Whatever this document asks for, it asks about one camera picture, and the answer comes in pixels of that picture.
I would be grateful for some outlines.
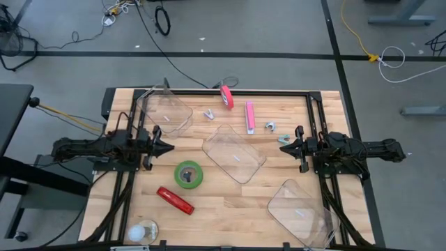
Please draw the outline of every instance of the pink marker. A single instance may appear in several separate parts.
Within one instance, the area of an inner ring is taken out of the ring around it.
[[[252,101],[247,101],[245,106],[246,130],[248,134],[254,134],[256,121],[254,119],[254,105]]]

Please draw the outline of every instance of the yellow cable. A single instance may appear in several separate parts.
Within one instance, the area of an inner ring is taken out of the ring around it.
[[[71,117],[70,115],[66,114],[65,112],[61,112],[59,110],[54,109],[53,107],[49,107],[49,106],[46,106],[46,105],[40,105],[40,104],[39,104],[39,106],[42,107],[43,109],[47,109],[50,112],[54,112],[54,113],[60,114],[62,116],[65,116],[66,118],[71,119],[72,121],[74,121],[74,122],[76,122],[76,123],[78,123],[80,125],[83,125],[86,128],[88,128],[88,129],[95,130],[95,131],[98,131],[98,132],[102,132],[101,129],[93,127],[91,125],[88,125],[88,124],[80,121],[79,119]]]
[[[360,37],[356,32],[354,32],[354,30],[352,30],[352,29],[349,27],[349,25],[346,23],[346,20],[344,19],[344,6],[345,6],[345,4],[346,4],[346,0],[343,0],[343,1],[342,1],[342,7],[341,7],[341,19],[342,19],[342,22],[343,22],[344,25],[347,27],[347,29],[348,29],[353,35],[356,36],[357,40],[360,42],[360,45],[361,45],[362,50],[365,52],[365,54],[367,54],[367,56],[369,56],[369,61],[370,61],[370,62],[374,62],[374,61],[378,60],[379,55],[375,55],[375,54],[369,53],[369,52],[364,48],[364,45],[362,44],[362,41],[361,41],[361,37]]]

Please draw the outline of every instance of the green tape roll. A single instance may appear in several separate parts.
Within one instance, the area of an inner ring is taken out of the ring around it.
[[[203,170],[196,162],[186,160],[176,166],[174,178],[180,187],[194,189],[203,181]]]

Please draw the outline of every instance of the clear plastic container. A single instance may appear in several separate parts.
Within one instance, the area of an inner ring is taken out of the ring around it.
[[[138,98],[137,105],[171,139],[180,136],[193,123],[193,109],[181,102],[165,85],[154,86],[145,92]]]
[[[309,196],[294,180],[287,180],[268,203],[268,212],[307,248],[325,249],[339,228],[339,218]]]
[[[205,140],[203,151],[230,177],[247,183],[266,157],[238,135],[230,125],[221,125]]]

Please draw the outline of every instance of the wooden table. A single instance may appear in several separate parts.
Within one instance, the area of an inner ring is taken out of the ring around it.
[[[115,128],[119,112],[129,112],[132,93],[133,89],[116,90],[107,130]],[[322,91],[321,94],[328,130],[348,134],[340,93]],[[167,240],[167,245],[281,247],[283,242],[289,242],[291,247],[302,247],[302,243],[275,222],[266,206],[282,183],[290,178],[296,180],[312,197],[321,198],[318,177],[312,168],[309,172],[301,174],[298,169],[300,161],[282,153],[279,150],[281,143],[277,141],[278,135],[285,134],[292,135],[293,141],[297,125],[306,129],[304,137],[310,136],[305,99],[293,96],[234,96],[235,107],[229,111],[220,96],[178,97],[194,110],[193,125],[177,139],[163,137],[165,142],[175,145],[175,150],[158,159],[153,158],[151,172],[141,168],[137,173],[127,228],[142,220],[154,220],[160,229],[154,245],[158,245],[160,240]],[[247,135],[245,128],[244,107],[247,100],[254,102],[254,135]],[[209,120],[203,115],[209,108],[215,115],[214,120]],[[318,116],[315,117],[316,124],[320,125]],[[124,118],[121,118],[119,128],[125,129],[126,121],[122,119]],[[276,122],[276,131],[270,132],[264,128],[268,121]],[[239,135],[267,157],[263,166],[245,185],[240,185],[226,175],[201,150],[203,141],[224,123],[231,125]],[[153,128],[148,119],[145,128],[150,131]],[[203,183],[193,190],[182,189],[174,180],[174,169],[184,160],[193,160],[203,168]],[[91,190],[80,240],[93,232],[109,210],[115,178],[116,173],[111,172],[99,180]],[[338,180],[346,215],[364,238],[374,243],[359,178],[355,175],[338,175]],[[161,185],[191,203],[195,207],[193,214],[186,215],[157,196],[156,191]],[[118,223],[115,223],[115,238],[117,231]],[[127,236],[125,243],[131,244]]]

